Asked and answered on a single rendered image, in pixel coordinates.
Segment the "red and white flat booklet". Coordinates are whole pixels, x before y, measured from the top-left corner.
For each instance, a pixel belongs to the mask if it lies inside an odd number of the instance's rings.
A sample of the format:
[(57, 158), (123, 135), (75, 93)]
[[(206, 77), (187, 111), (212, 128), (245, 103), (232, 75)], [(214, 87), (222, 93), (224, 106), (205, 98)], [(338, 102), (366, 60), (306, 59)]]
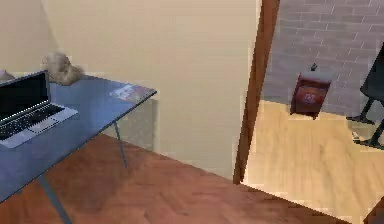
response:
[(111, 96), (129, 102), (138, 102), (147, 96), (151, 90), (139, 85), (127, 84), (122, 88), (116, 89), (110, 93)]

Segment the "blue table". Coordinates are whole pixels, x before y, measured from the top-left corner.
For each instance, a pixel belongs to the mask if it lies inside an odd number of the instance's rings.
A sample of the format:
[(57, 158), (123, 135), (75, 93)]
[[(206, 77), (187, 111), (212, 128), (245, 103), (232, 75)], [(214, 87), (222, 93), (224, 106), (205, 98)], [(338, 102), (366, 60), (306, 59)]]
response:
[(119, 119), (156, 94), (149, 88), (151, 92), (138, 102), (110, 95), (125, 85), (127, 83), (93, 76), (85, 76), (70, 86), (49, 82), (51, 101), (78, 113), (18, 147), (0, 145), (0, 203), (36, 180), (63, 224), (72, 224), (45, 173), (109, 126), (116, 126)]

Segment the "dark red bedside cabinet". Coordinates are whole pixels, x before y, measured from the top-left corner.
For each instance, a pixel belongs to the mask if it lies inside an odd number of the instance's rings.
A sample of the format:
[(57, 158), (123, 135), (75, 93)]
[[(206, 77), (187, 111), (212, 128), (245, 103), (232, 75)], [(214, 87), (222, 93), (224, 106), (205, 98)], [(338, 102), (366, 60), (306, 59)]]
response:
[(329, 72), (300, 72), (293, 92), (290, 114), (317, 118), (330, 88), (333, 75)]

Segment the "silver laptop with black screen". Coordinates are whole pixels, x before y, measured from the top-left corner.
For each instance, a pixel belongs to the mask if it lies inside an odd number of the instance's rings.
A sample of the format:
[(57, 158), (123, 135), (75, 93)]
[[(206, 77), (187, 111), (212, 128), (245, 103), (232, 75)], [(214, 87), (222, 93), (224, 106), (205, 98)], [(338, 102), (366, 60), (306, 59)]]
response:
[(51, 101), (46, 70), (0, 83), (0, 145), (18, 147), (77, 113)]

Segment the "dark brown furniture corner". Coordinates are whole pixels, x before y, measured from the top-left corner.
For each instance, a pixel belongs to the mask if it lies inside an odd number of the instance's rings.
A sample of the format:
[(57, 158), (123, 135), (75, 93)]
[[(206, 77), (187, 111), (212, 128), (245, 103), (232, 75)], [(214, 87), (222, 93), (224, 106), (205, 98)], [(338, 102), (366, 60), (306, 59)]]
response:
[(384, 196), (368, 213), (363, 224), (384, 224)]

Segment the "brown wooden door frame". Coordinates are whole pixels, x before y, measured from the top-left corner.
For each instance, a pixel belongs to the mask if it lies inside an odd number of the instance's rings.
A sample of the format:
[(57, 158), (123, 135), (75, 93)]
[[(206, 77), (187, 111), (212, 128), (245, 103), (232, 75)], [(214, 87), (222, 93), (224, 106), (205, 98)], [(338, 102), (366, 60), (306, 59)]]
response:
[(236, 153), (236, 162), (234, 165), (234, 184), (240, 184), (244, 180), (279, 6), (280, 0), (262, 0), (241, 132)]

